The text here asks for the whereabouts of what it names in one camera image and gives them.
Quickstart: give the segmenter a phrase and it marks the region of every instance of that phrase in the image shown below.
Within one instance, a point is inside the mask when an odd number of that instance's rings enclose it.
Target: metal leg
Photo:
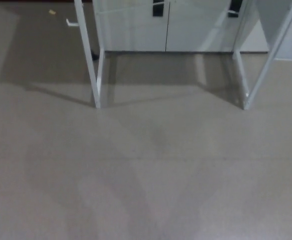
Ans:
[[[239,74],[241,77],[241,88],[243,92],[243,99],[244,99],[244,105],[247,97],[249,96],[249,85],[248,85],[248,80],[246,76],[246,71],[245,71],[245,66],[243,63],[243,60],[241,58],[241,53],[239,50],[236,50],[233,55],[233,59],[235,60],[235,63],[237,64],[237,68],[239,70]]]
[[[287,15],[287,17],[284,21],[284,24],[282,25],[282,27],[280,29],[278,37],[274,43],[274,46],[272,47],[271,51],[269,52],[268,59],[267,59],[265,65],[263,66],[263,68],[259,74],[258,80],[257,80],[255,86],[253,87],[251,93],[249,94],[247,101],[245,102],[245,105],[244,105],[245,110],[250,108],[252,102],[254,101],[254,99],[256,97],[256,94],[257,94],[260,86],[264,82],[266,74],[270,68],[270,65],[276,57],[276,54],[277,54],[277,52],[278,52],[278,50],[283,42],[283,39],[288,31],[288,28],[289,28],[291,22],[292,22],[292,9],[290,10],[289,14]]]
[[[88,37],[88,32],[87,32],[84,9],[82,7],[81,0],[75,0],[75,8],[76,8],[76,14],[77,14],[78,24],[79,24],[79,28],[80,28],[81,39],[82,39],[84,52],[85,52],[85,56],[86,56],[86,61],[87,61],[87,66],[88,66],[88,72],[89,72],[89,77],[90,77],[90,82],[91,82],[92,93],[94,96],[96,108],[99,109],[100,108],[100,94],[99,94],[99,90],[97,87],[97,79],[96,79],[95,69],[94,69],[94,65],[93,65],[93,59],[92,59],[92,55],[91,55],[91,48],[90,48],[90,44],[89,44],[89,37]]]
[[[101,84],[102,84],[102,78],[103,78],[103,70],[104,70],[104,63],[105,63],[105,50],[102,48],[100,50],[100,58],[99,58],[99,64],[98,64],[98,76],[97,76],[97,89],[100,95],[101,92]]]

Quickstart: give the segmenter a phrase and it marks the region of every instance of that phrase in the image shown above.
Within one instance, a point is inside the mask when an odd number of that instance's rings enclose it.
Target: black object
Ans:
[[[229,10],[234,11],[234,12],[229,12],[228,17],[229,18],[238,18],[239,17],[239,12],[240,8],[242,5],[243,0],[231,0]]]
[[[164,1],[163,0],[153,0],[154,4],[162,3],[152,6],[152,16],[153,17],[163,17],[164,16]]]
[[[99,55],[95,54],[93,49],[91,49],[90,52],[91,52],[91,56],[92,56],[93,61],[99,60]]]

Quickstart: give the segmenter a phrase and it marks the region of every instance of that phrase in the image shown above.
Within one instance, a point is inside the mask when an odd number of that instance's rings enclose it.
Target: cabinet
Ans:
[[[231,52],[240,25],[229,17],[241,0],[94,0],[106,51]],[[153,3],[163,2],[162,15]]]

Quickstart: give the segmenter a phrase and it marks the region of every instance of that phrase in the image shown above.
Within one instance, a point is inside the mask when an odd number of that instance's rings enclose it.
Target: gray floor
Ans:
[[[65,18],[0,4],[0,240],[292,240],[292,62],[242,111],[227,56],[109,56],[96,110]]]

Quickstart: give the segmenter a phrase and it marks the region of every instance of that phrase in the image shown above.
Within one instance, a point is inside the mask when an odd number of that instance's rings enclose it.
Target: white hook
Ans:
[[[67,18],[66,18],[66,22],[67,22],[68,27],[79,27],[79,23],[70,22]]]

